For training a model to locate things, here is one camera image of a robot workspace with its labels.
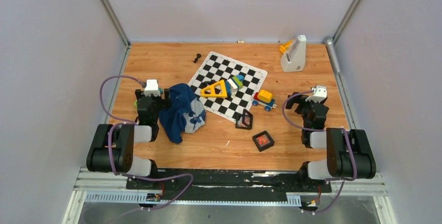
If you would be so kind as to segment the red leaf brooch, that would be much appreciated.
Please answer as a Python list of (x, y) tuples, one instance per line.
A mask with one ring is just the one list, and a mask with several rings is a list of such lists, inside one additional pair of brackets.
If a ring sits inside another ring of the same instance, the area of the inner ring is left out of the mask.
[(260, 146), (264, 146), (264, 145), (267, 145), (269, 143), (269, 139), (267, 137), (265, 137), (265, 136), (260, 136), (260, 137), (257, 138), (257, 140), (258, 140), (258, 143), (259, 143)]

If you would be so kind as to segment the black square display box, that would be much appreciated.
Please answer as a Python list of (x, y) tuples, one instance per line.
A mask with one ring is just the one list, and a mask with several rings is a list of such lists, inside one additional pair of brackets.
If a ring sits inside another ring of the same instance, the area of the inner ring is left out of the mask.
[(251, 130), (253, 127), (253, 115), (246, 109), (241, 114), (235, 114), (235, 128)]

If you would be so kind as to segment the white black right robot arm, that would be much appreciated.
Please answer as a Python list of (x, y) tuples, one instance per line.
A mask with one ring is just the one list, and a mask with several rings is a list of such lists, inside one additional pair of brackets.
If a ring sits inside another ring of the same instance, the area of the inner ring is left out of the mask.
[(372, 179), (376, 162), (366, 135), (361, 129), (327, 128), (329, 108), (326, 98), (309, 98), (305, 93), (293, 93), (284, 102), (284, 110), (296, 105), (295, 113), (303, 119), (301, 142), (306, 148), (325, 150), (326, 158), (306, 161), (300, 167), (298, 186), (312, 191), (318, 181)]

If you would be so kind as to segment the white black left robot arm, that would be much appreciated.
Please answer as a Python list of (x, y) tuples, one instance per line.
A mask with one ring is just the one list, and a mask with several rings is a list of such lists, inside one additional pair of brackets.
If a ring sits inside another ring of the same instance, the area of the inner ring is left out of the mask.
[(134, 144), (154, 142), (158, 132), (159, 112), (171, 105), (169, 89), (160, 90), (160, 96), (147, 95), (136, 90), (138, 123), (99, 124), (95, 131), (86, 166), (92, 172), (140, 176), (147, 189), (159, 184), (159, 174), (154, 160), (137, 157)]

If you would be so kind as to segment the blue t-shirt garment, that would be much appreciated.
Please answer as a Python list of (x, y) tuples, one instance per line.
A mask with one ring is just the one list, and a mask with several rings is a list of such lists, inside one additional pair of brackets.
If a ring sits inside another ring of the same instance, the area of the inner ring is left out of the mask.
[(169, 88), (171, 106), (159, 112), (159, 121), (169, 140), (180, 144), (181, 134), (195, 133), (206, 124), (206, 111), (191, 88), (176, 84)]

